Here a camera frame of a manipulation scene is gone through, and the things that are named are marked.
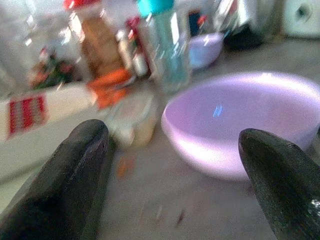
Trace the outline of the clear bottle with teal cap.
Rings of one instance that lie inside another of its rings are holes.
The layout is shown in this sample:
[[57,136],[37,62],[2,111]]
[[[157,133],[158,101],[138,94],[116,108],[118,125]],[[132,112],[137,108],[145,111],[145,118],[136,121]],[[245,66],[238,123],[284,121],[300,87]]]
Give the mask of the clear bottle with teal cap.
[[190,82],[189,31],[175,0],[135,0],[138,26],[152,73],[162,92],[175,95]]

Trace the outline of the large lilac plastic bowl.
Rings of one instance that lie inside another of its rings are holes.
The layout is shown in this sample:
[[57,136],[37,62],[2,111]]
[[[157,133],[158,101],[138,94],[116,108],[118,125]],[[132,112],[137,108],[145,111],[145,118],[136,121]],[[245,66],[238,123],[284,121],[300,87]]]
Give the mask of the large lilac plastic bowl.
[[189,165],[216,178],[246,181],[240,132],[264,130],[307,149],[320,128],[320,83],[274,71],[215,76],[170,100],[161,126]]

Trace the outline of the small lilac plastic bowl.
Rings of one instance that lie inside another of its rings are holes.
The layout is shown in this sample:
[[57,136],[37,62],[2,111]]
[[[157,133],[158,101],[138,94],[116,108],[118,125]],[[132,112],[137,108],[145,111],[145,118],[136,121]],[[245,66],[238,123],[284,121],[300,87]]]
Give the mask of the small lilac plastic bowl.
[[214,32],[194,36],[189,41],[189,63],[193,71],[211,65],[223,49],[224,34]]

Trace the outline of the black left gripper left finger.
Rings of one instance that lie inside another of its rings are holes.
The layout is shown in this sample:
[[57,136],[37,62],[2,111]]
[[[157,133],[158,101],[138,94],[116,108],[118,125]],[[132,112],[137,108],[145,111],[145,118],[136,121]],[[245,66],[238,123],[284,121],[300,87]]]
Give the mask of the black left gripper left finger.
[[0,240],[81,240],[109,145],[105,123],[80,123],[0,214]]

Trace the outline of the white paper towel roll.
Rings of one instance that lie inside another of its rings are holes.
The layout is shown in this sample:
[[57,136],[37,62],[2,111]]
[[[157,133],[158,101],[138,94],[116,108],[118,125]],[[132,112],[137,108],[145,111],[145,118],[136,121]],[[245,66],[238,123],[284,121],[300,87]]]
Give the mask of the white paper towel roll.
[[320,0],[285,0],[282,22],[288,37],[320,39]]

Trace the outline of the white box with red print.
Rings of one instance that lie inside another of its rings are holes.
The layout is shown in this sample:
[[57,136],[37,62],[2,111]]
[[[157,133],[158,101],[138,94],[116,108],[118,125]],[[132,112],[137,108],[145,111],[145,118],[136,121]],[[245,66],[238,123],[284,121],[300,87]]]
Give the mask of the white box with red print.
[[44,161],[79,123],[96,118],[96,102],[83,84],[0,100],[0,179]]

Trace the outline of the clear bag with colourful contents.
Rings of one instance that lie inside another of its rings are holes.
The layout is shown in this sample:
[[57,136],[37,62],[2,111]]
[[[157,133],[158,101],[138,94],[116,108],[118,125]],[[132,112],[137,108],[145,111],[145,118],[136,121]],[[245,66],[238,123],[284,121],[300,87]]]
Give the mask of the clear bag with colourful contents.
[[77,41],[60,16],[0,24],[0,67],[17,86],[37,90],[81,82],[79,60]]

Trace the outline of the small bottle with red label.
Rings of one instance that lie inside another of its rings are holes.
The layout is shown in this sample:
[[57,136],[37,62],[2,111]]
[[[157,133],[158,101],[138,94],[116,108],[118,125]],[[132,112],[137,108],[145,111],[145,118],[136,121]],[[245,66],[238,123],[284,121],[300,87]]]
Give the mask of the small bottle with red label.
[[140,17],[129,17],[124,23],[125,28],[116,33],[116,40],[124,67],[138,78],[147,78],[151,75],[151,71],[140,40],[139,23]]

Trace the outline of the clear jar with red lid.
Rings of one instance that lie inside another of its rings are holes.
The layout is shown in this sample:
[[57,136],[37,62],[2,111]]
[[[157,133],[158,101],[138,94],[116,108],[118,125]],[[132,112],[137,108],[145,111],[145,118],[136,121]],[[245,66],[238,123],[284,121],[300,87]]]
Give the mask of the clear jar with red lid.
[[102,0],[63,0],[63,7],[92,76],[99,78],[121,70],[131,77],[132,71],[125,67],[116,31],[109,23]]

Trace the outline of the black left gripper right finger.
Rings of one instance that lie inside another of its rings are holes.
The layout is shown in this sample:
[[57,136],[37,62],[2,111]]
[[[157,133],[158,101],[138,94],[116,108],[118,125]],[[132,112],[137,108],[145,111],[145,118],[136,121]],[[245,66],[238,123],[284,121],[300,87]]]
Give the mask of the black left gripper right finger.
[[277,240],[320,240],[320,166],[296,144],[247,128],[238,151]]

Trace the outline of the small clear plastic container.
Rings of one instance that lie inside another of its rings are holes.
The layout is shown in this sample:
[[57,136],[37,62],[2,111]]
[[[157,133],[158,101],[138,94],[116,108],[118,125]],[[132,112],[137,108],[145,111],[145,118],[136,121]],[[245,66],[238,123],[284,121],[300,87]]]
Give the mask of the small clear plastic container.
[[157,110],[158,101],[152,91],[137,91],[113,106],[104,122],[120,148],[140,148],[146,146],[153,136]]

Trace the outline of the orange plastic packet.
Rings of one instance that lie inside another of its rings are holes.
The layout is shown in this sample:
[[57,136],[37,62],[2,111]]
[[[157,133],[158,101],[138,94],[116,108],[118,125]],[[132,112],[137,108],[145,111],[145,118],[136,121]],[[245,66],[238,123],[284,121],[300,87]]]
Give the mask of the orange plastic packet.
[[115,105],[128,94],[128,90],[120,85],[128,82],[131,77],[130,71],[119,68],[88,82],[86,87],[96,95],[97,106],[102,110]]

